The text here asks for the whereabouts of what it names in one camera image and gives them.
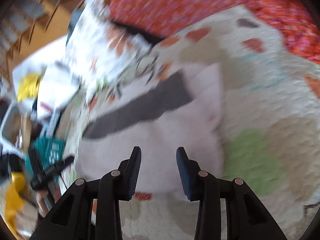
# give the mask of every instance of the patterned blanket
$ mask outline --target patterned blanket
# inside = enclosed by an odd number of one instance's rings
[[[222,177],[243,178],[286,236],[298,239],[320,201],[320,66],[290,54],[282,38],[240,5],[167,38],[151,53],[159,64],[221,65]],[[65,155],[77,152],[82,131],[107,97],[99,92],[91,111],[81,92],[71,102],[63,116],[70,119]],[[71,184],[76,174],[71,169],[63,177]],[[193,239],[197,210],[197,203],[170,194],[138,193],[121,203],[124,239]],[[226,239],[224,210],[222,221]]]

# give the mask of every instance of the teal fabric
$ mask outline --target teal fabric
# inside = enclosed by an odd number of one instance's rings
[[[43,136],[42,138],[36,139],[35,148],[40,156],[43,168],[47,169],[55,162],[62,160],[64,141],[55,138],[46,138],[45,136]],[[33,176],[29,156],[27,156],[25,159],[25,166]]]

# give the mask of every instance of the bed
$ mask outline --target bed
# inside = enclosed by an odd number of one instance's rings
[[[316,9],[308,8],[300,0],[110,4],[113,21],[164,39],[152,49],[160,65],[221,65],[224,111],[216,130],[224,150],[221,177],[243,178],[288,239],[302,235],[320,202],[320,39]],[[77,155],[84,129],[109,111],[108,96],[102,90],[86,106],[80,91],[71,101],[58,130],[67,138],[65,156]],[[78,176],[75,167],[63,174],[67,185]],[[121,203],[124,239],[193,239],[197,210],[197,203],[170,193],[137,192]],[[222,218],[225,222],[224,208]],[[226,231],[223,223],[222,239]]]

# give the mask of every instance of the clutter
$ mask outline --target clutter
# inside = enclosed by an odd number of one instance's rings
[[[35,230],[38,210],[20,196],[26,186],[23,173],[12,172],[11,177],[12,182],[0,189],[0,195],[5,202],[2,203],[4,219],[17,239],[28,239]]]
[[[39,91],[39,85],[41,81],[41,74],[31,73],[27,74],[20,80],[19,91],[17,94],[18,102],[21,102],[27,98],[36,98]]]
[[[141,35],[132,36],[105,21],[108,8],[97,0],[87,0],[62,59],[80,77],[87,90],[86,103],[102,87],[117,82],[133,62],[149,52]]]
[[[35,141],[35,149],[40,157],[44,169],[62,160],[64,141],[56,138],[41,137]],[[33,176],[29,155],[25,159],[25,166]]]
[[[59,60],[65,53],[67,36],[63,36],[48,45],[42,47],[12,70],[12,84],[15,98],[19,91],[20,80],[29,73],[44,73],[48,64]],[[19,108],[23,113],[32,111],[33,99],[25,99],[19,103]]]
[[[78,182],[81,182],[71,185],[60,199],[58,207],[44,218],[44,222],[39,225],[30,240],[47,239],[47,236],[56,240],[122,239],[119,203],[132,199],[140,164],[141,149],[136,146],[129,159],[122,160],[117,164],[117,170],[113,168],[113,171],[104,175],[102,179],[88,182],[79,179]],[[99,220],[96,227],[92,228],[90,220],[97,207],[100,210],[97,217]]]
[[[0,144],[0,185],[10,177],[12,171],[21,172],[20,158],[15,154],[3,150],[3,145]]]
[[[20,115],[19,112],[13,113],[11,127],[11,144],[27,153],[30,143],[32,143],[40,134],[42,127],[33,122],[27,115]]]
[[[42,169],[42,167],[39,167],[39,171],[37,171],[30,182],[31,188],[33,190],[43,190],[44,187],[48,186],[55,177],[60,176],[61,172],[71,165],[74,160],[74,156],[69,156],[63,161],[55,162],[47,169]]]
[[[60,198],[61,198],[61,191],[60,188],[57,184],[54,185],[54,192],[52,194],[53,197],[53,201],[56,203]],[[49,196],[49,190],[37,190],[36,192],[36,200],[37,200],[37,204],[39,206],[39,214],[41,217],[45,217],[48,212],[49,212],[49,208],[46,205],[46,199],[48,199]]]
[[[79,81],[59,62],[49,64],[39,86],[37,119],[44,121],[63,109],[79,89]]]
[[[60,111],[58,109],[55,109],[52,113],[52,116],[47,128],[47,133],[46,133],[47,138],[53,137],[53,133],[54,133],[54,130],[56,129],[59,118],[60,118]]]
[[[16,148],[17,137],[20,135],[20,122],[21,116],[17,103],[12,102],[0,125],[0,143],[4,146],[4,149],[15,153],[20,158],[25,158],[25,153],[21,149]]]

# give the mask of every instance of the wooden floor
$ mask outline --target wooden floor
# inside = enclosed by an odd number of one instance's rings
[[[52,10],[50,4],[46,4],[44,2],[43,5],[45,10]],[[20,53],[17,54],[15,51],[13,54],[13,59],[9,59],[8,66],[10,73],[19,63],[21,63],[32,53],[36,52],[41,47],[49,44],[57,38],[66,35],[68,33],[70,14],[70,9],[59,6],[46,32],[44,32],[43,28],[39,26],[39,24],[36,24],[30,44],[28,45],[27,40],[22,39]]]

